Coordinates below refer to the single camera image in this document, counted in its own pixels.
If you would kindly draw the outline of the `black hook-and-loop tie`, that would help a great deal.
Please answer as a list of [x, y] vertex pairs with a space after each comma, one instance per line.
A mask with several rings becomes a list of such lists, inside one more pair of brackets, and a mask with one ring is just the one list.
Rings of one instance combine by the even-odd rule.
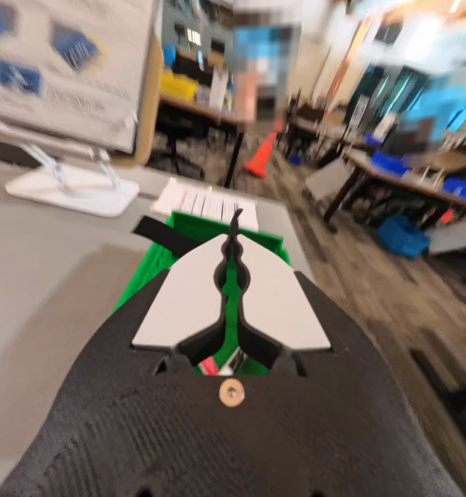
[[182, 212], [174, 212], [169, 220], [178, 221], [179, 227], [185, 227], [185, 233], [182, 233], [174, 226], [168, 225], [166, 222], [149, 216], [143, 216], [140, 219], [133, 233], [163, 246], [177, 257], [182, 257], [219, 235], [237, 236], [240, 233], [239, 218], [242, 212], [242, 208], [236, 209], [227, 232], [212, 235], [207, 239], [203, 237], [196, 238], [195, 235], [203, 235], [206, 232], [211, 234], [211, 228], [219, 226], [221, 223]]

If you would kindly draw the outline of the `blue storage bin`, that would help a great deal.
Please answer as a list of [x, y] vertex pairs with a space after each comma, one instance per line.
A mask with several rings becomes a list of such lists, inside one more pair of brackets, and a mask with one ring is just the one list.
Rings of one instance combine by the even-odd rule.
[[402, 158], [387, 155], [382, 151], [375, 151], [371, 156], [371, 164], [390, 174], [394, 174], [398, 177], [403, 177], [410, 167], [404, 164]]
[[466, 200], [466, 179], [463, 177], [448, 177], [444, 180], [441, 191]]
[[407, 258], [416, 258], [431, 243], [428, 235], [402, 214], [387, 217], [378, 227], [377, 236], [389, 252]]

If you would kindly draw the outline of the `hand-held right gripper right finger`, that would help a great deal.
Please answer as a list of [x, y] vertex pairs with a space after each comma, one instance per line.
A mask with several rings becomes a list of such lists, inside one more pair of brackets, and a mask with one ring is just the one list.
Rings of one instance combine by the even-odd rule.
[[234, 238], [241, 349], [267, 369], [279, 358], [330, 351], [331, 343], [299, 276], [279, 256], [243, 234]]

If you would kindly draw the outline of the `white paper card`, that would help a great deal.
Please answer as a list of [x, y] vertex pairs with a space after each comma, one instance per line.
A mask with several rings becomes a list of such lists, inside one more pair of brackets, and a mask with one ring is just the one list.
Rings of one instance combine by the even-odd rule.
[[257, 201], [213, 190], [211, 186], [196, 186], [170, 179], [151, 210], [163, 215], [174, 212], [221, 222], [229, 225], [237, 210], [240, 228], [258, 232]]

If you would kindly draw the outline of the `yellow storage bin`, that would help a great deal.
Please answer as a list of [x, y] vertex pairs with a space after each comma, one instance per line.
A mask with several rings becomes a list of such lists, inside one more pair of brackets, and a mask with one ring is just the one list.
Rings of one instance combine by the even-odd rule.
[[180, 99], [185, 102], [194, 102], [199, 88], [199, 82], [185, 75], [164, 71], [160, 77], [160, 93]]

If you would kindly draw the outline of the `wooden document stand white base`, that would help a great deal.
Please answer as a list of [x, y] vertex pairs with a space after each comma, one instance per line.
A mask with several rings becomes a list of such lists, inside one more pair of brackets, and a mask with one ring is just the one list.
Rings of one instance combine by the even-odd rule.
[[133, 150], [110, 150], [0, 119], [0, 160], [24, 166], [38, 163], [32, 172], [6, 183], [7, 194], [105, 218], [127, 210], [140, 187], [121, 178], [117, 169], [143, 166], [151, 154], [163, 70], [162, 10], [163, 1], [156, 1]]

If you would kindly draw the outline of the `grey box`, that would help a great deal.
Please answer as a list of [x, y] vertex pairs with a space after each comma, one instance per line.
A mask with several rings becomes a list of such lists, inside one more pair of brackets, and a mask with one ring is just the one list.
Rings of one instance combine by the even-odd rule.
[[313, 201], [334, 197], [349, 179], [353, 170], [354, 167], [342, 158], [335, 159], [305, 179], [303, 197]]

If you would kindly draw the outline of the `orange traffic cone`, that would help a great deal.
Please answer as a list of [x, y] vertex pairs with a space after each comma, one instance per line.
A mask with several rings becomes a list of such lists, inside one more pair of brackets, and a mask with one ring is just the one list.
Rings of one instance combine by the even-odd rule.
[[253, 176], [261, 179], [265, 179], [267, 177], [266, 168], [277, 136], [277, 132], [269, 133], [259, 145], [253, 157], [243, 163], [243, 167]]

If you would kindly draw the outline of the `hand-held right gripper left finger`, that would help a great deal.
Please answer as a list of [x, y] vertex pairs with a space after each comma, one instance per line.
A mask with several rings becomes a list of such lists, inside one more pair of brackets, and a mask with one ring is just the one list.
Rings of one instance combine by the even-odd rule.
[[226, 333], [230, 237], [220, 234], [183, 255], [164, 273], [131, 345], [185, 356], [192, 366], [214, 355]]

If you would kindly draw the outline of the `green storage bin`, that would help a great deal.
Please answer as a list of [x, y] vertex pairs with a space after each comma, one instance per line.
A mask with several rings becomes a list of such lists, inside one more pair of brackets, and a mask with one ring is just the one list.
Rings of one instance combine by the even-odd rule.
[[[168, 225], [174, 226], [182, 233], [185, 233], [185, 227], [179, 227], [178, 221], [172, 221], [169, 220], [169, 218], [165, 221]], [[207, 239], [212, 235], [227, 232], [228, 225], [221, 223], [221, 225], [219, 226], [213, 226], [210, 231], [211, 234], [208, 234], [208, 232], [206, 232], [203, 235], [195, 235], [195, 237], [203, 237], [204, 239]], [[131, 277], [129, 284], [125, 288], [122, 296], [116, 304], [115, 310], [117, 310], [132, 295], [137, 293], [142, 287], [149, 283], [162, 270], [169, 269], [175, 262], [178, 261], [178, 259], [179, 257], [175, 256], [171, 251], [167, 250], [163, 246], [152, 242], [150, 248], [143, 257], [137, 270]], [[222, 293], [226, 298], [226, 334], [224, 338], [224, 344], [222, 345], [221, 349], [213, 355], [219, 369], [226, 363], [228, 358], [238, 347], [237, 310], [238, 299], [240, 296], [240, 287], [236, 282], [236, 276], [236, 264], [231, 258], [227, 265], [226, 279], [222, 286]], [[201, 373], [198, 366], [196, 367], [196, 371]], [[241, 373], [254, 375], [268, 374], [268, 369], [253, 359], [247, 359], [242, 367], [239, 369], [239, 371]]]

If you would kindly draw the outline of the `background work table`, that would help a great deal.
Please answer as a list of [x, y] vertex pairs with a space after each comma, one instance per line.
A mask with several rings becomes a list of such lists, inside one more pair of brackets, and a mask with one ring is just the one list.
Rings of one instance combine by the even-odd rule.
[[422, 225], [422, 227], [426, 229], [433, 227], [449, 208], [466, 209], [466, 199], [441, 191], [437, 187], [430, 187], [424, 183], [419, 183], [412, 179], [406, 179], [404, 177], [398, 177], [393, 173], [388, 173], [373, 164], [370, 157], [364, 152], [347, 149], [342, 152], [342, 158], [345, 163], [352, 166], [349, 177], [325, 209], [321, 208], [320, 202], [317, 203], [318, 213], [321, 215], [326, 228], [331, 233], [337, 232], [337, 228], [331, 223], [331, 218], [339, 208], [351, 204], [350, 197], [354, 197], [355, 195], [350, 192], [356, 190], [356, 185], [361, 180], [381, 181], [387, 185], [406, 190], [417, 196], [425, 197], [430, 203], [438, 204], [438, 210]]

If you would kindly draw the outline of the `printed instruction sheet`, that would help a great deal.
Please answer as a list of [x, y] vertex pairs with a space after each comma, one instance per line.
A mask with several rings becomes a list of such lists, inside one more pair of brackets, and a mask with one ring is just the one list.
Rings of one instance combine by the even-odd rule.
[[0, 1], [0, 119], [131, 152], [156, 1]]

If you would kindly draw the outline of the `grey desk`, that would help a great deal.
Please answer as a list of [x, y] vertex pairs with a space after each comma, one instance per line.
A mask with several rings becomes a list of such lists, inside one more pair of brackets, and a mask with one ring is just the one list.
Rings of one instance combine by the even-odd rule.
[[117, 218], [14, 198], [0, 162], [0, 483], [44, 422], [73, 361], [112, 313], [150, 241], [133, 233], [174, 178], [118, 171], [140, 195]]

